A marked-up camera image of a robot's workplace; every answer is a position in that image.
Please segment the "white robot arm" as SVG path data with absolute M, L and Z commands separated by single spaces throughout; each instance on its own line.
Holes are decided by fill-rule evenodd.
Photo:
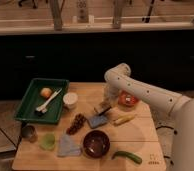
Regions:
M 175 119 L 170 171 L 194 171 L 194 98 L 130 77 L 131 69 L 121 63 L 107 70 L 105 96 L 112 99 L 124 90 Z

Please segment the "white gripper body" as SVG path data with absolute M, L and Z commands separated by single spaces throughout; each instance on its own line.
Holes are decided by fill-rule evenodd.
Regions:
M 117 104 L 117 99 L 119 97 L 120 90 L 106 84 L 104 88 L 104 101 L 108 103 L 111 107 L 114 107 Z

